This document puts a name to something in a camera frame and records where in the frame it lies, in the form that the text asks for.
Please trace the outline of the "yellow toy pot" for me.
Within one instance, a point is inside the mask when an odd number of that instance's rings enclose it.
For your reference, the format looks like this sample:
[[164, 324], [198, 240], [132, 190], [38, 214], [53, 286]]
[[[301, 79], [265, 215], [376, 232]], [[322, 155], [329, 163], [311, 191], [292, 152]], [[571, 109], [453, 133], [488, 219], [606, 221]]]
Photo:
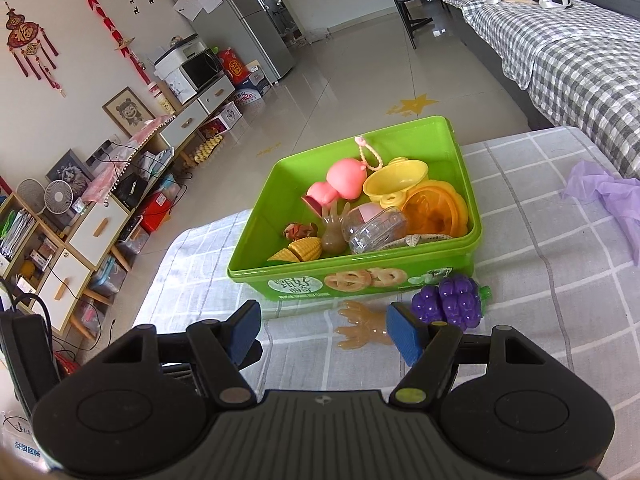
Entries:
[[372, 203], [379, 204], [383, 209], [401, 208], [407, 200], [409, 191], [426, 181], [427, 177], [426, 162], [396, 157], [382, 169], [367, 177], [363, 183], [362, 192]]

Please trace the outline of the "green plastic storage box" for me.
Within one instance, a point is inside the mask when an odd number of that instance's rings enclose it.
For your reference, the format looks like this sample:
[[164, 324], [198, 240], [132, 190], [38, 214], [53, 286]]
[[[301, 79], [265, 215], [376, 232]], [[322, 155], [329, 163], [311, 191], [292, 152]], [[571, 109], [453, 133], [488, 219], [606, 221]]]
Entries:
[[277, 162], [228, 275], [270, 300], [399, 292], [472, 274], [481, 236], [460, 146], [433, 116]]

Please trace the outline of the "pink rubber pig toy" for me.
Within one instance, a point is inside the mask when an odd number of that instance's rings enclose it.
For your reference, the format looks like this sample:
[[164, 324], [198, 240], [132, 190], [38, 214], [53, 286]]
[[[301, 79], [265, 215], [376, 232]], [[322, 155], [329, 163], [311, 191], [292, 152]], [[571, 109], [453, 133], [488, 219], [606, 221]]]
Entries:
[[302, 200], [316, 214], [321, 214], [323, 208], [328, 208], [337, 200], [356, 200], [362, 193], [367, 177], [368, 168], [361, 160], [338, 160], [326, 173], [326, 180], [314, 182]]

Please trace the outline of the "checked sofa blanket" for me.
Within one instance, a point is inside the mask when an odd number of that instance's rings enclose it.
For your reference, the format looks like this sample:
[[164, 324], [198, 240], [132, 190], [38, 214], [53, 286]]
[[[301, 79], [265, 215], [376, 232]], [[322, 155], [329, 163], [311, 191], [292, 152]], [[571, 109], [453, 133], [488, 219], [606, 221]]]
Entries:
[[639, 23], [577, 0], [568, 9], [442, 0], [454, 31], [530, 128], [582, 130], [625, 177], [639, 173]]

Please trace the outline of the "red gift box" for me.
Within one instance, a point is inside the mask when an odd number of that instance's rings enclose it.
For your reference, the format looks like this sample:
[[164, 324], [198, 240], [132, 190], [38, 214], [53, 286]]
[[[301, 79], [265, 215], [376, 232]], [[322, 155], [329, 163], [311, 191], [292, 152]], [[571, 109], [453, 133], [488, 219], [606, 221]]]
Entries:
[[222, 68], [230, 78], [232, 84], [239, 86], [242, 82], [250, 76], [250, 70], [241, 61], [235, 50], [227, 48], [218, 52], [218, 58], [221, 62]]

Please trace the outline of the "toy corn cob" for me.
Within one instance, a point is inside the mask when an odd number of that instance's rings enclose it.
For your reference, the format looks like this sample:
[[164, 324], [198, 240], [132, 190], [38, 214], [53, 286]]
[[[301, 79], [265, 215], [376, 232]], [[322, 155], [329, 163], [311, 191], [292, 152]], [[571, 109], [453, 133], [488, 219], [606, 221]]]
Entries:
[[319, 237], [304, 237], [293, 240], [269, 258], [269, 261], [299, 263], [319, 259], [322, 256], [322, 243]]

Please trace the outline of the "framed cartoon picture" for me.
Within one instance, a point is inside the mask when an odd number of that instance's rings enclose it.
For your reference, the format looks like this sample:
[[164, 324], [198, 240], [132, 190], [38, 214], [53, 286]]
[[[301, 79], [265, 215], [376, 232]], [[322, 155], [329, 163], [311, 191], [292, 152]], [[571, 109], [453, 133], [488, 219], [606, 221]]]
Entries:
[[102, 110], [126, 136], [134, 136], [147, 122], [155, 118], [129, 87], [122, 89], [107, 101]]

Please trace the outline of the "grey checked tablecloth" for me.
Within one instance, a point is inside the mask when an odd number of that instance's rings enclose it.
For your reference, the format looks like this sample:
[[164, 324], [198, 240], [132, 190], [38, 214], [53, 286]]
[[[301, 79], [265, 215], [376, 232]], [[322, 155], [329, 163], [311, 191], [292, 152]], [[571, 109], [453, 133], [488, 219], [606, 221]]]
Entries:
[[408, 364], [391, 344], [353, 327], [353, 301], [384, 312], [393, 302], [464, 274], [490, 294], [480, 318], [462, 316], [470, 334], [509, 325], [605, 398], [615, 416], [600, 471], [639, 474], [639, 267], [625, 231], [582, 182], [620, 175], [588, 136], [554, 128], [460, 146], [444, 118], [366, 134], [386, 164], [422, 160], [469, 208], [465, 236], [367, 254], [274, 264], [290, 220], [308, 222], [300, 201], [334, 162], [357, 158], [350, 139], [280, 160], [250, 211], [182, 233], [169, 247], [137, 320], [161, 334], [225, 320], [258, 301], [260, 360], [244, 370], [268, 390], [376, 390], [389, 394]]

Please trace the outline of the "translucent amber hand toy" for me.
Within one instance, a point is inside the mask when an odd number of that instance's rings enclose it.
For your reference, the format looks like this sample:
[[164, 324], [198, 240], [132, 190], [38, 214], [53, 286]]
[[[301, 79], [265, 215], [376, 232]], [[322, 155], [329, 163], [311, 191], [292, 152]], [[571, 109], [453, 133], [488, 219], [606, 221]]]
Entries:
[[350, 203], [344, 203], [341, 212], [337, 211], [337, 205], [338, 200], [334, 200], [330, 206], [321, 208], [321, 219], [324, 225], [321, 247], [325, 256], [344, 254], [348, 246], [343, 235], [343, 220], [350, 211]]

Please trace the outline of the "orange toy lid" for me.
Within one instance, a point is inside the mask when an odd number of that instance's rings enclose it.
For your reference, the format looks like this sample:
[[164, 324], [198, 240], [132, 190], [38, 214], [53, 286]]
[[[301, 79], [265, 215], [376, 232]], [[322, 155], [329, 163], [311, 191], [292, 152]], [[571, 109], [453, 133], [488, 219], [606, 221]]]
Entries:
[[412, 190], [401, 207], [408, 234], [446, 235], [469, 232], [469, 209], [464, 198], [448, 182], [427, 180]]

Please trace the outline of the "purple toy grapes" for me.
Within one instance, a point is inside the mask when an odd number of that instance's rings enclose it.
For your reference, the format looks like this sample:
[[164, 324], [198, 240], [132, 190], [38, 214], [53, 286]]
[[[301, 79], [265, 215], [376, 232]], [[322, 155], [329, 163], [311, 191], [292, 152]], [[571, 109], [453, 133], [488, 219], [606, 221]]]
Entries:
[[474, 278], [454, 274], [424, 285], [411, 299], [410, 311], [422, 323], [445, 322], [462, 330], [480, 325], [492, 292]]

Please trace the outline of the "small orange brown toy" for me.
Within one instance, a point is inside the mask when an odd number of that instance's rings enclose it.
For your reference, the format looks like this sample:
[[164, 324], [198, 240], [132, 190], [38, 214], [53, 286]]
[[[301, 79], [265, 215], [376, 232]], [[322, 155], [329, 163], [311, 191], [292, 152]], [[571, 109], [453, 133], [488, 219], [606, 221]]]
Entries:
[[318, 226], [314, 222], [308, 224], [292, 222], [286, 226], [283, 236], [289, 241], [301, 240], [307, 237], [316, 237], [318, 235]]

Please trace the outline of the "microwave oven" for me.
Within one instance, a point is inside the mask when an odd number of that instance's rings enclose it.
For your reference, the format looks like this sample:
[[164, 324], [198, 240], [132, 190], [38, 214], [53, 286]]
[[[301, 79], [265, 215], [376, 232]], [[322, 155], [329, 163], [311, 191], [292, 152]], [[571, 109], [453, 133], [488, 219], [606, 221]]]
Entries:
[[184, 104], [222, 73], [214, 52], [198, 35], [178, 41], [154, 62], [154, 74]]

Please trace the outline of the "small white desk fan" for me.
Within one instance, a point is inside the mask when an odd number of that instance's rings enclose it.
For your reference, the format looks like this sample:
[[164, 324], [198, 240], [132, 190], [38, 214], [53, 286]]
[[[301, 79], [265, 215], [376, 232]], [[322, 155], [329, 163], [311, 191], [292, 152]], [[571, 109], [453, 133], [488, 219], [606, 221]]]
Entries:
[[64, 180], [54, 180], [44, 190], [43, 200], [51, 214], [66, 214], [73, 206], [73, 189]]

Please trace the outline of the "clear plastic container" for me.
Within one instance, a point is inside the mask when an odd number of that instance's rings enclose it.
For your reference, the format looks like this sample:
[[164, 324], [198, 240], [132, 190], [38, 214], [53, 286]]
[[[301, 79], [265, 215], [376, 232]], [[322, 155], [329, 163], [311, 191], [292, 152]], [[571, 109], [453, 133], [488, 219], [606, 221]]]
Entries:
[[353, 254], [375, 252], [407, 233], [407, 219], [396, 207], [383, 209], [361, 226], [345, 226], [343, 235]]

